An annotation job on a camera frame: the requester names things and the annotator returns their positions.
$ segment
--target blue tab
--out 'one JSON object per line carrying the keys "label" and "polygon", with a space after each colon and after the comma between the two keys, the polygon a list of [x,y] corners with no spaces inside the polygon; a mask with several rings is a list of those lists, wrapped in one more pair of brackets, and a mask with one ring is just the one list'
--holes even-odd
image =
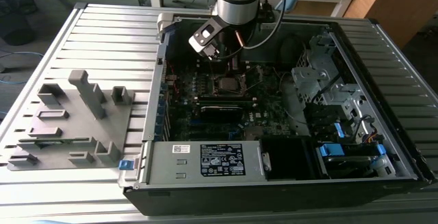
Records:
{"label": "blue tab", "polygon": [[131,160],[120,160],[120,162],[119,162],[119,170],[133,170],[133,161],[131,161]]}
{"label": "blue tab", "polygon": [[322,156],[344,156],[340,144],[323,144],[319,151]]}
{"label": "blue tab", "polygon": [[344,138],[344,134],[343,134],[342,127],[340,127],[339,123],[335,123],[335,128],[338,130],[339,138]]}
{"label": "blue tab", "polygon": [[378,149],[378,152],[380,153],[380,155],[384,155],[386,154],[386,149],[384,149],[384,146],[378,144],[376,145],[376,149]]}

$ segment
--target sticker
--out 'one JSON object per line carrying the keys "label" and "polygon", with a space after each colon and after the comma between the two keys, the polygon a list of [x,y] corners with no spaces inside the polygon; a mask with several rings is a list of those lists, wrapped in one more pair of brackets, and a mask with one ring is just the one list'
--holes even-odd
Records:
{"label": "sticker", "polygon": [[241,144],[200,145],[200,174],[204,177],[244,175]]}
{"label": "sticker", "polygon": [[172,153],[189,153],[189,145],[173,145]]}

